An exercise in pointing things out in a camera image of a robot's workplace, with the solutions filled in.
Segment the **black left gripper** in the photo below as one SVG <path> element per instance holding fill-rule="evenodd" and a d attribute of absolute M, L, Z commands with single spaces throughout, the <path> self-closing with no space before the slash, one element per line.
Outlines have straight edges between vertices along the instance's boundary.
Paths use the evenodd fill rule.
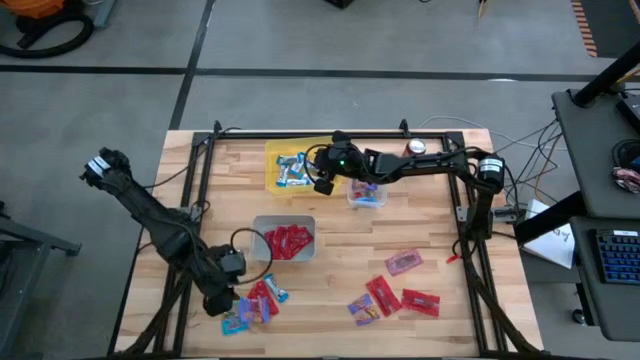
<path fill-rule="evenodd" d="M 239 298 L 234 287 L 242 276 L 229 276 L 220 265 L 220 258 L 231 251 L 239 250 L 232 245 L 213 246 L 202 258 L 203 270 L 198 286 L 204 295 L 203 308 L 211 317 L 229 311 Z"/>

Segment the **backlit computer keyboard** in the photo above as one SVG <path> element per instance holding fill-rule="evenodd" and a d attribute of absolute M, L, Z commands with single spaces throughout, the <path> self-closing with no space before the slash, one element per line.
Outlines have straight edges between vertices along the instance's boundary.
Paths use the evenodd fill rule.
<path fill-rule="evenodd" d="M 595 240 L 602 281 L 640 286 L 640 232 L 596 229 Z"/>

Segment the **dark mat with orange stripes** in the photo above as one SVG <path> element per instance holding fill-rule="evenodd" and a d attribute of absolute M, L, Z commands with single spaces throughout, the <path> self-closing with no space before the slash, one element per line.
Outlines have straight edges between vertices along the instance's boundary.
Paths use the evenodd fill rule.
<path fill-rule="evenodd" d="M 640 0 L 570 0 L 589 56 L 618 58 L 640 41 Z"/>

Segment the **red Twizzlers candy packet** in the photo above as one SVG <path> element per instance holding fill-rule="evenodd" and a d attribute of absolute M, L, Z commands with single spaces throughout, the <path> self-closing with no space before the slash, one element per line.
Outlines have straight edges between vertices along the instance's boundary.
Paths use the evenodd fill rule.
<path fill-rule="evenodd" d="M 272 316 L 276 316 L 280 313 L 277 303 L 271 294 L 271 290 L 268 288 L 264 280 L 257 281 L 248 294 L 249 299 L 257 299 L 259 297 L 267 299 L 269 312 Z"/>
<path fill-rule="evenodd" d="M 265 233 L 265 238 L 271 250 L 272 258 L 274 260 L 282 259 L 280 237 L 277 230 L 270 230 Z"/>
<path fill-rule="evenodd" d="M 382 275 L 367 282 L 366 288 L 375 299 L 385 317 L 389 317 L 402 308 L 400 301 Z"/>
<path fill-rule="evenodd" d="M 438 317 L 440 312 L 440 297 L 425 294 L 416 290 L 404 289 L 401 304 L 404 308 Z"/>

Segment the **clear plastic bin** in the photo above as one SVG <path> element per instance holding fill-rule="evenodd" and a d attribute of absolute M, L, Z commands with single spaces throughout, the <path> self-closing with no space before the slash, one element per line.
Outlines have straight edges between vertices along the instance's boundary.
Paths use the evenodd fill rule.
<path fill-rule="evenodd" d="M 355 177 L 349 180 L 349 185 L 347 187 L 347 202 L 353 208 L 381 208 L 383 207 L 388 199 L 388 191 L 385 185 L 378 185 L 378 191 L 376 192 L 375 198 L 379 201 L 377 206 L 360 206 L 354 203 L 354 200 L 357 199 L 353 196 L 353 192 L 351 190 L 351 185 L 354 180 L 360 182 L 366 182 L 369 184 L 376 184 L 370 182 L 370 177 L 374 174 L 373 172 L 373 164 L 375 157 L 370 153 L 360 153 L 358 151 L 352 151 L 348 159 L 350 164 L 352 165 L 352 169 L 354 171 Z"/>

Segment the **white paper sheet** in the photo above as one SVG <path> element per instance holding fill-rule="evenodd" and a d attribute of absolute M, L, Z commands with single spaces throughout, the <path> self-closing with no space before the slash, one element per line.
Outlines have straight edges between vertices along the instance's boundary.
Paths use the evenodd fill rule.
<path fill-rule="evenodd" d="M 527 203 L 525 220 L 543 213 L 551 206 L 536 199 Z M 563 219 L 562 211 L 554 211 L 551 215 Z M 571 270 L 574 265 L 575 239 L 568 223 L 554 228 L 522 246 L 523 250 L 555 265 Z"/>

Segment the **colourful wrapper bundle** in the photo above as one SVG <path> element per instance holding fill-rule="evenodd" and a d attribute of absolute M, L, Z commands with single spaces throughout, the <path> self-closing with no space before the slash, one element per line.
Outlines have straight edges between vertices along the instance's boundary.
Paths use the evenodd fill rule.
<path fill-rule="evenodd" d="M 640 173 L 632 169 L 614 167 L 612 176 L 619 187 L 633 194 L 640 194 Z"/>

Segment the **yellow translucent plastic bin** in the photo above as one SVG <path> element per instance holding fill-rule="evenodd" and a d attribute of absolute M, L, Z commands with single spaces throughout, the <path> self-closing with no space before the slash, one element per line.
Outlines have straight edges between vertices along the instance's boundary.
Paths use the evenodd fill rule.
<path fill-rule="evenodd" d="M 299 152 L 305 153 L 305 175 L 312 182 L 318 176 L 317 170 L 312 161 L 315 153 L 320 149 L 321 145 L 331 144 L 329 136 L 309 137 L 309 138 L 293 138 L 269 140 L 265 144 L 265 186 L 274 195 L 289 195 L 303 192 L 313 192 L 314 183 L 311 186 L 304 187 L 278 187 L 276 180 L 279 175 L 280 167 L 276 164 L 276 158 L 279 155 L 296 155 Z M 297 178 L 291 173 L 289 167 L 289 178 Z"/>

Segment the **black aluminium table frame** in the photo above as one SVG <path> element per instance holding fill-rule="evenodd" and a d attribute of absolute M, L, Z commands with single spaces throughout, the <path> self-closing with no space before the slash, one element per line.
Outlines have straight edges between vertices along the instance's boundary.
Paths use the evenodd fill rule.
<path fill-rule="evenodd" d="M 492 153 L 489 133 L 464 130 L 353 130 L 360 149 L 398 155 L 412 138 L 431 152 L 478 147 Z M 289 293 L 270 322 L 237 335 L 222 334 L 220 316 L 209 316 L 204 296 L 187 274 L 153 249 L 139 253 L 130 273 L 123 313 L 109 350 L 113 360 L 218 358 L 336 359 L 433 358 L 440 360 L 536 359 L 543 355 L 538 324 L 512 232 L 498 223 L 492 236 L 463 237 L 466 223 L 456 207 L 476 201 L 476 191 L 452 174 L 405 177 L 388 184 L 386 204 L 355 209 L 346 201 L 348 182 L 337 177 L 331 195 L 274 195 L 265 186 L 269 140 L 329 136 L 328 130 L 171 131 L 158 173 L 181 166 L 175 185 L 154 189 L 168 208 L 189 214 L 209 246 L 232 245 L 247 259 L 235 290 L 248 295 L 272 273 Z M 190 215 L 193 205 L 203 216 Z M 261 215 L 309 215 L 316 221 L 315 255 L 309 261 L 252 260 L 253 229 Z M 423 263 L 391 276 L 385 261 L 417 249 Z M 452 255 L 460 258 L 447 264 Z M 404 289 L 440 297 L 438 317 L 402 308 L 385 317 L 366 283 L 382 275 L 401 303 Z M 369 294 L 380 318 L 357 326 L 348 305 Z"/>

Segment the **black desk device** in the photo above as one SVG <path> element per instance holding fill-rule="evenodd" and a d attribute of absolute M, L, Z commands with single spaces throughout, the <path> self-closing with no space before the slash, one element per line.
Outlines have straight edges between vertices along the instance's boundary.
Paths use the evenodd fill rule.
<path fill-rule="evenodd" d="M 628 95 L 616 104 L 626 122 L 640 134 L 640 95 Z"/>

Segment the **grey desk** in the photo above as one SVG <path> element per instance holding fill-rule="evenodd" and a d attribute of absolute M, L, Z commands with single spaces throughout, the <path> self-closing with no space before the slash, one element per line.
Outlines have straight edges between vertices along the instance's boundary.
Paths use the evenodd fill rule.
<path fill-rule="evenodd" d="M 621 98 L 604 95 L 587 108 L 576 105 L 568 92 L 555 92 L 551 99 L 587 213 L 640 219 L 640 195 L 616 185 L 611 175 L 614 146 L 623 140 L 640 140 L 617 109 Z"/>
<path fill-rule="evenodd" d="M 604 283 L 596 265 L 595 230 L 640 232 L 640 221 L 573 217 L 577 285 L 586 323 L 596 326 L 611 341 L 640 342 L 640 286 Z"/>

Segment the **purple Nerds candy packet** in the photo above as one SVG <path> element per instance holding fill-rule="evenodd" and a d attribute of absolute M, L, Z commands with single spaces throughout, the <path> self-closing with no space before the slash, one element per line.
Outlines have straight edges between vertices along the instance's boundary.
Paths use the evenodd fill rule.
<path fill-rule="evenodd" d="M 364 294 L 348 305 L 348 310 L 352 315 L 359 312 L 368 313 L 372 309 L 373 303 L 369 294 Z"/>
<path fill-rule="evenodd" d="M 357 326 L 368 325 L 380 318 L 379 313 L 374 307 L 359 308 L 353 313 L 353 316 Z"/>

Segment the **black stand beam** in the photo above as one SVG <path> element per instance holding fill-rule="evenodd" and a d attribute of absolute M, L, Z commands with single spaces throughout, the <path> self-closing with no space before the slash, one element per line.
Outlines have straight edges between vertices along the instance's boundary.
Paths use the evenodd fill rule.
<path fill-rule="evenodd" d="M 639 63 L 640 40 L 581 90 L 571 93 L 573 103 L 580 107 L 588 107 L 594 99 L 611 88 Z"/>
<path fill-rule="evenodd" d="M 571 217 L 586 215 L 583 195 L 580 191 L 565 197 L 558 203 L 514 227 L 517 244 L 522 247 L 528 242 L 567 224 Z"/>

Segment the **orange vacuum cleaner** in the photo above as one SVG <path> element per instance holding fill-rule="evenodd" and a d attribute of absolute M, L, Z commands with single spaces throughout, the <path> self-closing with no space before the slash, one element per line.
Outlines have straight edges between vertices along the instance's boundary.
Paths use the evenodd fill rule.
<path fill-rule="evenodd" d="M 0 0 L 0 3 L 17 16 L 41 19 L 60 12 L 65 0 Z"/>

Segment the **grey metal cart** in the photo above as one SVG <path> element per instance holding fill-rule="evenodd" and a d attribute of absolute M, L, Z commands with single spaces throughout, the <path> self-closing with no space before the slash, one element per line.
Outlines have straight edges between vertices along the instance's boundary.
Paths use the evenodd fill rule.
<path fill-rule="evenodd" d="M 77 256 L 81 245 L 22 225 L 0 201 L 0 359 L 8 357 L 52 250 Z"/>

